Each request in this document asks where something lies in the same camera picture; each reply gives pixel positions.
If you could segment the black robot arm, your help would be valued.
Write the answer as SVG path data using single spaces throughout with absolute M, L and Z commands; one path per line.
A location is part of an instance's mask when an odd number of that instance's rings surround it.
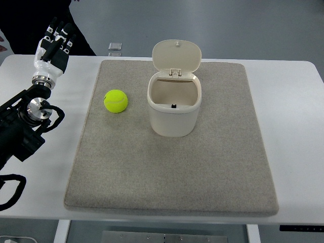
M 1 168 L 11 157 L 24 161 L 44 143 L 47 133 L 63 121 L 65 113 L 51 105 L 52 79 L 35 75 L 32 86 L 1 106 Z

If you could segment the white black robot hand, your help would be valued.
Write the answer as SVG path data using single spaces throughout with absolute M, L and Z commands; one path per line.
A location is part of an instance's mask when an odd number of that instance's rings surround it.
M 75 38 L 71 23 L 53 18 L 37 46 L 34 57 L 35 75 L 47 76 L 51 80 L 61 76 L 67 68 Z

